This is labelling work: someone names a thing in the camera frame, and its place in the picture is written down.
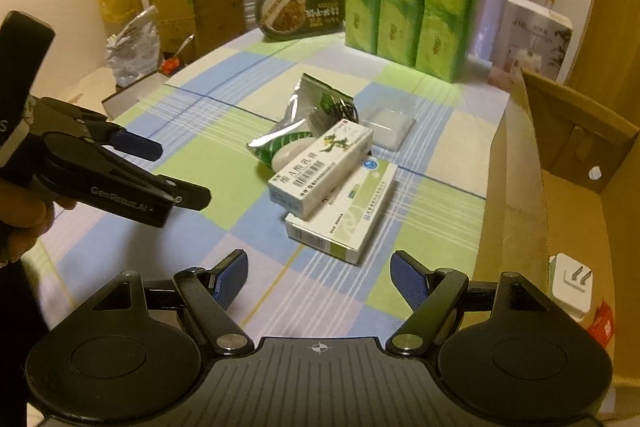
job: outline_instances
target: checkered tablecloth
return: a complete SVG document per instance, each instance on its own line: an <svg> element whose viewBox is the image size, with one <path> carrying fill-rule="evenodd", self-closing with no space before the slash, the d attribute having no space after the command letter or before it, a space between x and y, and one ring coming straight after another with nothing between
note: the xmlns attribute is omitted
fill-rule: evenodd
<svg viewBox="0 0 640 427"><path fill-rule="evenodd" d="M447 84L347 48L343 34L265 42L254 30L217 49L119 119L164 148L157 162L130 160L206 185L211 204L201 212L174 209L164 229L82 204L61 211L26 256L39 274L47 321L59 322L121 270L167 279L243 248L249 278L230 314L256 341L263 335L384 341L410 312L390 281L394 250L431 268L474 270L489 147L507 95L472 82L486 78L486 70L473 67L467 83ZM415 102L417 121L401 150L374 150L400 166L398 184L357 266L287 237L285 213L268 198L271 173L245 149L282 117L303 72L353 95L358 107L406 93Z"/></svg>

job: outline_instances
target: plastic container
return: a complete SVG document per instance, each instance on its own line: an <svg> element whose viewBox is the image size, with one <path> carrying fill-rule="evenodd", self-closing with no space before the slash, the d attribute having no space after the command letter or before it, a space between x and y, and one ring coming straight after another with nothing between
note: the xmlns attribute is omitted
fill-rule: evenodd
<svg viewBox="0 0 640 427"><path fill-rule="evenodd" d="M373 143L397 151L415 121L410 95L375 100L360 111L360 124L373 130Z"/></svg>

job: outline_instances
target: metal screw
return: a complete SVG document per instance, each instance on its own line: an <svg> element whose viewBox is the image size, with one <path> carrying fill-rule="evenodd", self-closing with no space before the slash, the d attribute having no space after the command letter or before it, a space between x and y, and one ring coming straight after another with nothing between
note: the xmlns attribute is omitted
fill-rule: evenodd
<svg viewBox="0 0 640 427"><path fill-rule="evenodd" d="M402 335L394 336L391 343L398 349L411 351L413 349L418 349L422 345L422 339L413 333L403 333Z"/></svg>
<svg viewBox="0 0 640 427"><path fill-rule="evenodd" d="M246 346L249 341L244 335L238 335L237 333L227 333L226 335L218 337L216 342L220 347L222 347L222 349L226 349L227 351L236 351Z"/></svg>

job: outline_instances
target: power adapter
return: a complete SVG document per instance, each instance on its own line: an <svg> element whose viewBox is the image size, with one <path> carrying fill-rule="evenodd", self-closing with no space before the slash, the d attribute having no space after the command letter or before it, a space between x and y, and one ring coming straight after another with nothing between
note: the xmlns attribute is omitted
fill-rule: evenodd
<svg viewBox="0 0 640 427"><path fill-rule="evenodd" d="M559 253L549 258L549 288L552 300L581 322L591 308L593 272L587 265Z"/></svg>

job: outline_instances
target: person's arm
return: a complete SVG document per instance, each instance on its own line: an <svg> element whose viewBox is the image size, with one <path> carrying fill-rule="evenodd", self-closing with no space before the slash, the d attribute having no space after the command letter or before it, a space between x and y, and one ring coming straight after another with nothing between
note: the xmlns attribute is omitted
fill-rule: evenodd
<svg viewBox="0 0 640 427"><path fill-rule="evenodd" d="M69 198L58 198L56 203L68 210L76 206ZM18 229L9 236L9 261L14 263L31 250L37 239L50 229L53 218L52 204L45 204L28 188L0 179L0 221Z"/></svg>

